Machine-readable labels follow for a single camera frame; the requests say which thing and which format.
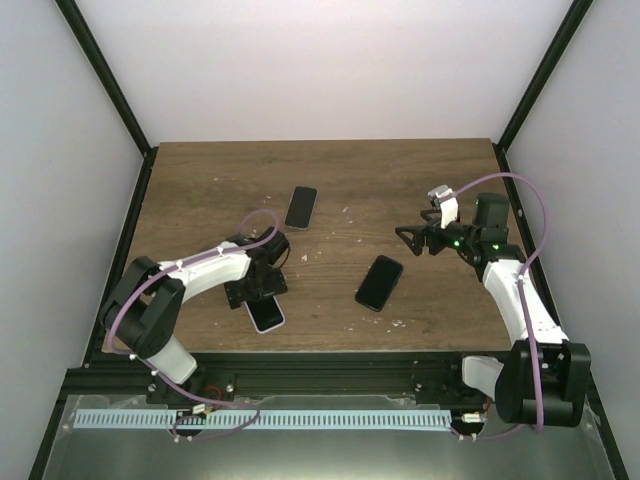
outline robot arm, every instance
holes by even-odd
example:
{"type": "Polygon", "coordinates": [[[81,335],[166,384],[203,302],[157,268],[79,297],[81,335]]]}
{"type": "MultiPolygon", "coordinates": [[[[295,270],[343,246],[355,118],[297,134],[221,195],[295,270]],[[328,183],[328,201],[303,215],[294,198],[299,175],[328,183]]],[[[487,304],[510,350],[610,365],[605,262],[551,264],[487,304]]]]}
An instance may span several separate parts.
{"type": "MultiPolygon", "coordinates": [[[[455,201],[451,189],[438,187],[429,192],[429,197],[434,209],[420,212],[427,224],[398,227],[396,233],[415,255],[420,255],[425,246],[431,255],[444,248],[455,249],[475,269],[478,280],[495,300],[511,340],[511,352],[504,364],[487,356],[465,357],[462,381],[494,399],[503,421],[534,424],[531,357],[517,288],[524,256],[517,245],[507,243],[508,199],[492,193],[478,195],[472,223],[462,224],[457,203],[447,205],[455,201]],[[446,215],[432,217],[445,210],[446,215]]],[[[582,344],[569,342],[542,304],[528,272],[524,275],[524,292],[541,361],[544,423],[576,426],[589,378],[589,351],[582,344]]]]}
{"type": "MultiPolygon", "coordinates": [[[[271,233],[271,228],[256,239],[271,233]]],[[[231,237],[216,247],[223,252],[254,240],[231,237]]],[[[131,351],[153,365],[176,384],[184,384],[197,368],[195,359],[173,335],[182,305],[210,288],[224,284],[231,308],[245,301],[259,301],[285,293],[287,287],[279,268],[273,264],[289,248],[284,234],[278,232],[259,248],[222,253],[190,263],[193,257],[155,263],[147,257],[135,259],[104,303],[98,318],[108,330],[128,298],[150,276],[168,267],[178,266],[137,299],[125,314],[116,337],[131,351]]]]}

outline wooden table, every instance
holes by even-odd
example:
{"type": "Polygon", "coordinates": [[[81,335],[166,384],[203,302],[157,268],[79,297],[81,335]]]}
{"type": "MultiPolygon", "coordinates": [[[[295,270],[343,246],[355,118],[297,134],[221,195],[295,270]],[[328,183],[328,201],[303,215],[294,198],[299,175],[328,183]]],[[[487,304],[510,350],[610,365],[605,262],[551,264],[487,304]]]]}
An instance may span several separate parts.
{"type": "MultiPolygon", "coordinates": [[[[192,351],[371,351],[508,349],[507,332],[473,269],[453,251],[414,257],[394,234],[422,223],[426,193],[496,172],[489,140],[164,143],[160,146],[130,258],[174,260],[211,248],[258,208],[284,218],[293,188],[318,189],[306,231],[285,228],[292,253],[279,297],[286,324],[256,333],[230,310],[222,286],[185,304],[175,334],[192,351]],[[380,254],[404,265],[380,313],[354,301],[380,254]]],[[[479,191],[463,195],[470,221],[479,191]]],[[[270,219],[249,226],[261,232],[270,219]]],[[[519,237],[511,219],[511,239],[519,237]]]]}

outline white panel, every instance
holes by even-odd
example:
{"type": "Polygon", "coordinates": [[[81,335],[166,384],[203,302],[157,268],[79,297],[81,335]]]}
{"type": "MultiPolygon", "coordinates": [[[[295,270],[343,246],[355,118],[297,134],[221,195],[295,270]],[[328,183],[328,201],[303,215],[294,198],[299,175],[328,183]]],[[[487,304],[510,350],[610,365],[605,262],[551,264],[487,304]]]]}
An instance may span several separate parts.
{"type": "Polygon", "coordinates": [[[497,140],[569,0],[79,0],[152,143],[497,140]]]}
{"type": "MultiPolygon", "coordinates": [[[[640,3],[594,2],[512,147],[553,214],[542,259],[563,325],[593,374],[631,478],[640,478],[640,3]]],[[[533,229],[535,198],[519,189],[533,229]]]]}
{"type": "Polygon", "coordinates": [[[140,165],[53,1],[0,2],[0,478],[78,366],[140,165]]]}

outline smartphone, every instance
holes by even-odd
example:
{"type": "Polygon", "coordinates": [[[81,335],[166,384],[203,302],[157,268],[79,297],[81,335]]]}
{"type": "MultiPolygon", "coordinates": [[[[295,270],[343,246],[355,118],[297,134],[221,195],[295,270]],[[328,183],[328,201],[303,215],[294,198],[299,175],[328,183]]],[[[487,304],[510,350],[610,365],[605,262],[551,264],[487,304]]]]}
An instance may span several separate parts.
{"type": "Polygon", "coordinates": [[[318,198],[318,190],[315,188],[300,186],[294,188],[284,224],[300,230],[309,228],[316,198],[318,198]]]}
{"type": "Polygon", "coordinates": [[[276,297],[257,302],[245,302],[244,305],[258,333],[267,333],[284,325],[284,314],[276,297]]]}
{"type": "Polygon", "coordinates": [[[379,312],[389,299],[402,274],[402,265],[392,258],[380,255],[356,293],[356,302],[379,312]]]}

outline purple cable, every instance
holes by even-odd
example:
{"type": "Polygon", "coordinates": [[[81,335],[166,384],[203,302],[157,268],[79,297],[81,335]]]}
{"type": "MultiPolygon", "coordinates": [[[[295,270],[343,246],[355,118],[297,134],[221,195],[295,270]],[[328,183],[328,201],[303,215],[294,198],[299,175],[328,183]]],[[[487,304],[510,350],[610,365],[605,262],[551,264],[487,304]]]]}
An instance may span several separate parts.
{"type": "MultiPolygon", "coordinates": [[[[242,230],[242,228],[246,225],[246,223],[249,221],[249,219],[255,217],[256,215],[261,215],[261,214],[265,214],[265,213],[271,215],[273,217],[273,219],[274,219],[274,222],[275,222],[274,223],[274,227],[273,227],[273,231],[266,238],[260,240],[259,242],[252,243],[250,245],[243,245],[243,246],[240,246],[240,247],[227,248],[225,250],[222,250],[222,252],[218,251],[217,249],[207,250],[206,252],[202,252],[202,253],[200,253],[198,255],[194,255],[192,257],[187,258],[186,260],[184,260],[184,262],[182,263],[181,267],[178,267],[178,265],[172,265],[172,266],[170,266],[170,267],[168,267],[168,268],[166,268],[164,270],[161,270],[160,272],[158,272],[155,275],[151,276],[142,285],[140,285],[140,287],[138,287],[138,289],[136,289],[136,291],[134,291],[133,294],[124,303],[124,305],[122,306],[122,308],[118,312],[118,315],[116,315],[116,318],[113,321],[113,324],[111,325],[111,329],[109,330],[109,335],[107,337],[107,344],[109,346],[109,349],[112,352],[114,352],[114,353],[116,353],[118,355],[129,355],[130,353],[132,353],[130,350],[122,350],[122,349],[116,348],[114,346],[114,340],[115,340],[115,337],[116,337],[116,333],[118,331],[118,327],[120,326],[120,323],[122,323],[122,319],[126,315],[126,313],[129,310],[129,308],[131,308],[131,305],[133,305],[133,303],[138,298],[140,298],[140,295],[142,295],[142,293],[145,290],[147,290],[151,285],[153,285],[159,279],[161,279],[165,275],[170,274],[171,272],[175,272],[176,270],[178,270],[178,268],[188,267],[189,265],[193,265],[196,262],[200,262],[202,260],[207,260],[207,259],[210,259],[210,258],[214,258],[214,257],[220,255],[221,253],[224,255],[224,254],[237,253],[237,252],[241,252],[241,251],[245,251],[245,250],[251,250],[252,248],[260,247],[260,246],[264,245],[265,243],[269,242],[273,237],[275,237],[276,233],[278,233],[278,228],[280,227],[280,221],[279,221],[278,216],[276,215],[276,213],[273,212],[272,210],[269,210],[269,209],[260,209],[260,210],[256,210],[254,212],[251,212],[249,215],[247,215],[244,218],[244,220],[240,224],[240,230],[242,230]]],[[[155,371],[155,367],[151,363],[149,363],[148,361],[146,361],[144,359],[140,359],[140,360],[142,361],[142,363],[144,363],[151,370],[155,371]]],[[[230,429],[228,431],[225,431],[222,434],[207,436],[206,437],[207,439],[208,438],[223,437],[223,436],[232,435],[234,433],[237,433],[240,430],[243,430],[244,428],[246,428],[249,425],[251,425],[252,423],[254,423],[258,419],[258,417],[260,416],[260,409],[255,407],[255,406],[247,405],[247,404],[244,404],[244,403],[238,403],[238,402],[225,402],[223,400],[214,400],[214,399],[211,399],[211,398],[200,397],[198,395],[194,395],[194,394],[192,394],[190,392],[187,392],[182,387],[180,387],[179,385],[177,385],[174,382],[172,382],[163,373],[158,372],[158,376],[169,387],[171,387],[173,390],[175,390],[179,394],[189,398],[190,400],[194,400],[194,401],[199,402],[199,403],[204,403],[205,405],[218,405],[218,406],[222,406],[222,407],[238,408],[238,409],[239,408],[250,407],[252,410],[256,410],[256,414],[252,418],[250,418],[248,421],[243,423],[242,425],[239,425],[239,426],[234,427],[234,428],[232,428],[232,429],[230,429]]],[[[173,426],[174,434],[175,434],[175,430],[176,430],[176,427],[178,426],[178,424],[179,424],[179,422],[176,422],[176,424],[174,424],[174,426],[173,426]]]]}
{"type": "MultiPolygon", "coordinates": [[[[480,183],[486,182],[487,180],[492,180],[494,178],[503,178],[503,177],[515,178],[516,180],[520,180],[521,182],[526,183],[529,187],[531,187],[531,190],[533,190],[533,192],[536,194],[536,197],[538,197],[538,200],[540,201],[540,206],[542,207],[542,237],[540,238],[540,242],[538,243],[537,248],[534,250],[531,256],[527,258],[527,260],[522,265],[522,268],[520,268],[520,272],[518,272],[518,293],[520,294],[520,301],[522,303],[522,312],[524,314],[524,323],[527,326],[527,335],[529,337],[529,349],[531,350],[531,369],[533,370],[533,389],[535,392],[535,399],[536,399],[536,432],[540,433],[544,425],[544,405],[542,403],[542,379],[540,377],[540,363],[539,363],[538,348],[537,348],[538,344],[536,342],[535,334],[533,331],[533,323],[531,321],[529,307],[527,306],[527,299],[524,296],[524,274],[527,272],[527,270],[529,269],[533,261],[536,258],[538,258],[538,256],[540,255],[540,251],[542,250],[545,243],[547,242],[547,237],[549,233],[547,228],[549,224],[549,217],[547,215],[547,209],[545,207],[544,200],[542,199],[542,193],[526,177],[523,177],[522,175],[518,175],[517,173],[504,172],[504,173],[493,173],[491,175],[486,175],[477,180],[474,180],[473,182],[469,183],[468,185],[465,185],[461,189],[454,192],[453,195],[458,196],[461,193],[466,192],[470,188],[473,188],[480,183]]],[[[507,432],[505,433],[513,433],[513,431],[515,431],[515,429],[507,430],[507,432]]]]}

